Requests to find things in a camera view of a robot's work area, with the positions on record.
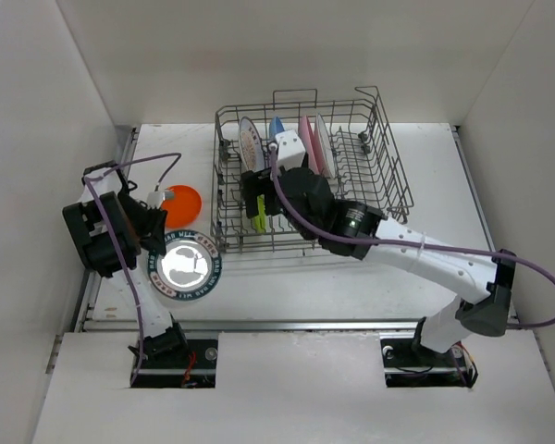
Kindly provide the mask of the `lime green plate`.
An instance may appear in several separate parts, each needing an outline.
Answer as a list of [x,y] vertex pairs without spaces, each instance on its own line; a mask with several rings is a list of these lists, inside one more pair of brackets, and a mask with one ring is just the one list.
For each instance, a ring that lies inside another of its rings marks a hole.
[[256,233],[266,233],[267,216],[265,213],[264,195],[259,195],[256,202],[258,214],[253,218],[253,227]]

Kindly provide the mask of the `white plate teal rim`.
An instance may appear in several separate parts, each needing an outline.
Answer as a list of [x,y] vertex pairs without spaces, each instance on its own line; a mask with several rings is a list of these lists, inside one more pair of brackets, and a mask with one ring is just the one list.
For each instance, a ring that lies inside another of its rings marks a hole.
[[202,299],[218,284],[223,262],[214,242],[199,231],[178,229],[165,237],[166,253],[149,253],[147,276],[169,299],[192,302]]

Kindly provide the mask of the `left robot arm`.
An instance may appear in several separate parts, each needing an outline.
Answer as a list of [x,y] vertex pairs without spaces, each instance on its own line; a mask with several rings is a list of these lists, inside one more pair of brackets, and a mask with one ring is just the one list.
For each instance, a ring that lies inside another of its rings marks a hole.
[[142,253],[167,253],[164,194],[154,202],[134,199],[136,188],[114,161],[85,168],[83,193],[63,208],[68,232],[84,266],[109,281],[135,305],[141,336],[129,349],[149,363],[183,364],[189,345],[179,323],[157,298],[140,261]]

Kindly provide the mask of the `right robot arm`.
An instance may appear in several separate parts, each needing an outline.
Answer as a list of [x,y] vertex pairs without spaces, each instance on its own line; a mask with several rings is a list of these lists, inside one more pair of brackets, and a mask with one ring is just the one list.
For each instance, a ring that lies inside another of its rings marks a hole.
[[327,180],[306,167],[277,179],[268,169],[246,171],[240,185],[247,217],[259,215],[263,198],[268,215],[283,215],[304,240],[330,253],[393,266],[454,292],[448,305],[418,322],[410,341],[416,362],[432,364],[472,334],[505,334],[515,274],[511,253],[490,258],[429,250],[431,238],[366,203],[336,198]]

